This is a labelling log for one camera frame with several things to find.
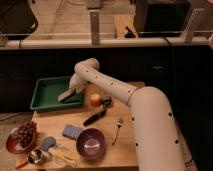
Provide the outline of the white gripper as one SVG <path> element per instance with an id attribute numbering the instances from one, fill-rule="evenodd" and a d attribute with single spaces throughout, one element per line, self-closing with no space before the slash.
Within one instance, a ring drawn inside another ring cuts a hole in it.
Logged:
<path id="1" fill-rule="evenodd" d="M 73 74 L 69 81 L 69 88 L 75 93 L 80 93 L 84 90 L 86 84 L 87 82 L 80 76 L 78 76 L 77 74 Z"/>

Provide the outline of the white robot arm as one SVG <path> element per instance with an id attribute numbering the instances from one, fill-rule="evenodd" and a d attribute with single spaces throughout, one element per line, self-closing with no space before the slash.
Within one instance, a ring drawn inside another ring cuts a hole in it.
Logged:
<path id="1" fill-rule="evenodd" d="M 158 88 L 138 88 L 98 71 L 95 58 L 78 62 L 71 77 L 72 87 L 88 82 L 126 104 L 133 119 L 139 171 L 185 171 L 173 111 L 167 96 Z"/>

